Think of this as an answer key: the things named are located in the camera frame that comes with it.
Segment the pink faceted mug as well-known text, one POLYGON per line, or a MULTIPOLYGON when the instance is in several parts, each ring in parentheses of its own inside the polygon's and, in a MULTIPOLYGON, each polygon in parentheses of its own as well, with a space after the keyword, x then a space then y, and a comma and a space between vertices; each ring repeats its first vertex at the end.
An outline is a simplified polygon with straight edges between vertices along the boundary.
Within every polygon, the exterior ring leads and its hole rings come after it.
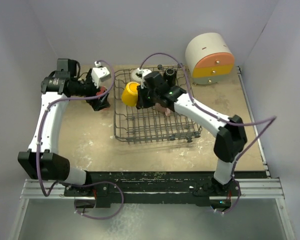
POLYGON ((154 109, 155 109, 157 112, 164 114, 166 117, 169 117, 169 116, 173 113, 172 110, 170 110, 170 109, 167 108, 167 107, 161 106, 159 103, 156 103, 156 104, 154 105, 154 109))

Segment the pink tumbler cup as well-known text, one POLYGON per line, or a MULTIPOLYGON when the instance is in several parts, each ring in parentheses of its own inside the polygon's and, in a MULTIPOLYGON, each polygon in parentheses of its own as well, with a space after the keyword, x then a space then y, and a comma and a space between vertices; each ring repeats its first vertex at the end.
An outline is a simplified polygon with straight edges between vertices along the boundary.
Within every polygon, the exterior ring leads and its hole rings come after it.
MULTIPOLYGON (((99 89, 99 92, 96 94, 97 96, 102 95, 105 93, 108 89, 105 86, 101 86, 99 89)), ((110 103, 108 101, 109 94, 105 94, 104 96, 97 99, 97 111, 106 109, 110 107, 110 103)))

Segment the yellow mug black handle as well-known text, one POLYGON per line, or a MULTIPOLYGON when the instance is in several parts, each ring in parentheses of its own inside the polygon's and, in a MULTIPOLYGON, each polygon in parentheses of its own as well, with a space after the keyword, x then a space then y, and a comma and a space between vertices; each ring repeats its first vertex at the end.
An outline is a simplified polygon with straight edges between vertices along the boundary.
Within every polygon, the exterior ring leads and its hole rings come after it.
POLYGON ((122 102, 129 107, 135 107, 138 101, 138 87, 140 84, 138 82, 131 81, 126 84, 121 100, 122 102))

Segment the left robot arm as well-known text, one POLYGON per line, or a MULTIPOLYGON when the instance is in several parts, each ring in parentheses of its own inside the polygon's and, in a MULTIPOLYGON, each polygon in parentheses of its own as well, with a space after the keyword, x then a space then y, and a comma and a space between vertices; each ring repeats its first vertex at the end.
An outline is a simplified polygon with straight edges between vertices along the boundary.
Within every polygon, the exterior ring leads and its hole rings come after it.
POLYGON ((41 82, 41 109, 34 136, 27 151, 17 160, 31 179, 54 180, 75 185, 81 196, 93 191, 87 172, 72 167, 67 158, 59 155, 59 135, 63 115, 70 100, 84 99, 94 111, 110 106, 108 87, 101 85, 111 72, 101 62, 95 62, 84 80, 80 79, 81 65, 77 60, 59 58, 56 70, 41 82))

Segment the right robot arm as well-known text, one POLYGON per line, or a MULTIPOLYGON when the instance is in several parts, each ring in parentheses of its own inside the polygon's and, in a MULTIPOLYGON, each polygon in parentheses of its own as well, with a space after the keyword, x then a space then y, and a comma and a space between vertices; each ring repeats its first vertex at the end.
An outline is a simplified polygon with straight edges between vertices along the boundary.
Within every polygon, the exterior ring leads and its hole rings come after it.
POLYGON ((190 118, 215 137, 213 152, 217 156, 217 167, 211 180, 212 190, 218 196, 225 195, 234 179, 235 161, 248 141, 242 118, 221 114, 173 85, 171 81, 176 79, 176 73, 171 68, 167 75, 137 68, 135 75, 141 82, 137 87, 137 109, 160 105, 190 118))

